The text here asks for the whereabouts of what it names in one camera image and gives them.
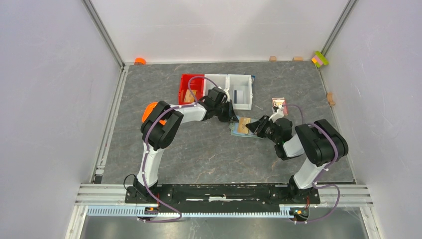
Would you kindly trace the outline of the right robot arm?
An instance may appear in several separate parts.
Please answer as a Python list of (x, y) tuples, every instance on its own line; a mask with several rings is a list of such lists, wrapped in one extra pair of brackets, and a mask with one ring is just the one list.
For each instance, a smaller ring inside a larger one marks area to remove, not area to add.
[(316, 185), (321, 172), (327, 171), (330, 165), (348, 154), (346, 140), (325, 119), (293, 126), (288, 119), (272, 120), (263, 116), (246, 124), (246, 128), (259, 138), (271, 140), (276, 155), (283, 161), (306, 156), (287, 186), (288, 198), (293, 203), (302, 202)]

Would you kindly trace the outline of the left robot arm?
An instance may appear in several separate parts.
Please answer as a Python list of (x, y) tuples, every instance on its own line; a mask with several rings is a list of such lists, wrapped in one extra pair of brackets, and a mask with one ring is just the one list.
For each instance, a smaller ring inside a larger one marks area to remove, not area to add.
[(205, 121), (217, 117), (220, 122), (239, 122), (232, 100), (224, 90), (213, 87), (199, 100), (185, 105), (171, 105), (165, 101), (150, 104), (142, 120), (143, 158), (133, 186), (145, 203), (156, 198), (154, 185), (164, 149), (174, 140), (181, 124)]

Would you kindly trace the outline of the gold credit card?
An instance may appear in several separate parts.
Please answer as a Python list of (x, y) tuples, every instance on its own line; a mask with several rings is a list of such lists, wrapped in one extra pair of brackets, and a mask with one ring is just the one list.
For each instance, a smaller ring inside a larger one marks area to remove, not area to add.
[(246, 125), (249, 124), (250, 121), (251, 121), (251, 118), (240, 117), (238, 127), (237, 127), (237, 132), (240, 134), (249, 134), (249, 129), (246, 127)]

